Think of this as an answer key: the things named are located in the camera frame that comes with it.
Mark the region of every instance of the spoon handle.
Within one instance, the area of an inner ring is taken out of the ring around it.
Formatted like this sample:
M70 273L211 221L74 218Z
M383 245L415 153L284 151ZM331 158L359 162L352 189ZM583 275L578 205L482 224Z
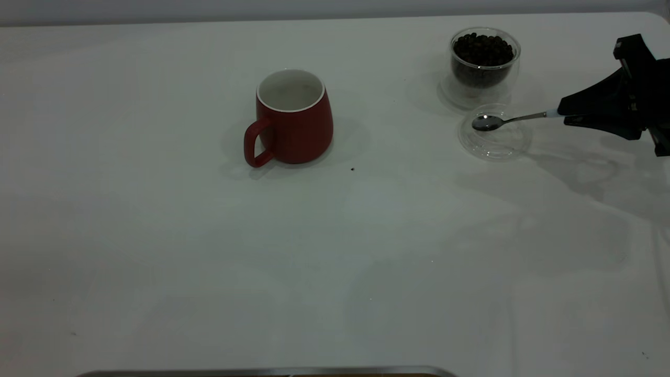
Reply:
M526 119L537 119L537 118L556 118L556 117L562 117L558 113L558 110L552 109L552 110L547 110L547 111L542 111L541 113L535 113L535 114L530 114L530 115L524 115L522 117L516 117L512 119L508 119L504 121L502 124L509 123L512 121L524 121Z

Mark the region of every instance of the metal spoon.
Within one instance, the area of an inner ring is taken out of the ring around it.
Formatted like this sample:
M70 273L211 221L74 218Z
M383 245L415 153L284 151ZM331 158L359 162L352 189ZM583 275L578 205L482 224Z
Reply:
M530 114L530 115L524 115L522 117L516 117L512 119L508 119L506 121L502 120L501 118L495 116L495 115L480 115L477 118L472 120L472 128L476 129L477 131L493 131L494 129L498 129L502 127L506 123L510 123L513 121L522 121L526 119L536 119L536 118L553 118L553 117L560 117L561 115L558 113L558 111L554 110L547 110L543 111L541 113L536 113L536 114Z

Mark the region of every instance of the coffee bean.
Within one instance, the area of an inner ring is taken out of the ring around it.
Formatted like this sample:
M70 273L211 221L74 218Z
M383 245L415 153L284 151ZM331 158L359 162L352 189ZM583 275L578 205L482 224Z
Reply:
M466 34L454 42L452 49L463 61L477 66L502 66L514 58L512 46L500 36ZM482 70L452 59L454 76L469 87L483 89L495 86L505 79L509 69Z

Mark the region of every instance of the red mug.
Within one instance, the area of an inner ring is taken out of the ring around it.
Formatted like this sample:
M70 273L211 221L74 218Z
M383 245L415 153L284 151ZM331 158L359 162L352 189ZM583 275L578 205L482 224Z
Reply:
M261 82L256 89L256 119L245 133L245 160L254 168L273 158L288 164L315 160L333 138L326 86L304 70L280 70ZM258 136L265 151L256 156Z

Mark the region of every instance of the white mug rim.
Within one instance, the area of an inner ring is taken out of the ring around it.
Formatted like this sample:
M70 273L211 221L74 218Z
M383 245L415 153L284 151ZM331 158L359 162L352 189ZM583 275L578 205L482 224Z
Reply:
M319 98L316 99L316 101L314 101L311 105L306 106L306 107L303 107L303 108L301 108L301 109L297 109L297 110L280 110L280 109L276 109L276 108L274 108L274 107L272 107L272 106L266 104L266 103L264 102L264 100L261 98L261 92L260 92L260 90L261 90L261 85L263 85L263 83L264 83L270 76L272 76L272 75L274 75L274 74L277 74L277 73L280 73L280 72L289 72L289 71L295 71L295 72L306 73L306 74L308 74L308 75L310 75L310 76L314 76L314 77L316 77L316 79L319 80L319 83L321 84L321 95L319 95ZM305 110L311 109L312 107L316 106L316 104L318 104L319 102L321 102L321 100L324 98L324 95L325 95L325 94L326 94L326 85L324 84L324 81L323 81L319 76L315 75L314 73L312 73L312 72L310 72L310 71L308 71L308 70L300 69L300 68L284 68L284 69L276 70L275 72L272 72L271 74L268 74L268 75L261 81L261 83L258 84L258 86L256 87L256 98L258 98L258 100L263 104L263 106L265 106L266 108L268 108L268 109L270 109L270 110L276 111L276 112L278 112L278 113L299 113L300 111L305 111Z

